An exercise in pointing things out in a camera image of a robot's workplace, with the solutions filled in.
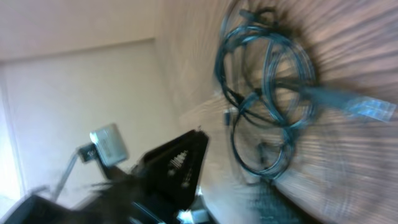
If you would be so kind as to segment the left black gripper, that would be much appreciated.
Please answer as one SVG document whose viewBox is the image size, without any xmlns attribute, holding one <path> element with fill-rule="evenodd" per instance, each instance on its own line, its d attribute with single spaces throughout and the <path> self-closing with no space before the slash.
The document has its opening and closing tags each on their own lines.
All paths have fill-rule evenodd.
<svg viewBox="0 0 398 224">
<path fill-rule="evenodd" d="M 214 223 L 197 194 L 209 137 L 191 130 L 146 152 L 130 174 L 102 191 L 116 223 Z"/>
</svg>

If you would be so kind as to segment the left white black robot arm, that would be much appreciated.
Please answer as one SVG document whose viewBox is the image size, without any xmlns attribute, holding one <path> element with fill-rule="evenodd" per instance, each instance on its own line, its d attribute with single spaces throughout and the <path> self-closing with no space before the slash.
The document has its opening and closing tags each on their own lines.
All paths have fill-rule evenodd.
<svg viewBox="0 0 398 224">
<path fill-rule="evenodd" d="M 6 223 L 178 223 L 178 213 L 195 200 L 209 137 L 187 133 L 146 152 L 130 172 L 117 163 L 127 157 L 119 134 L 100 131 L 75 158 L 96 160 L 107 182 L 78 209 L 68 209 L 37 194 L 23 200 Z"/>
</svg>

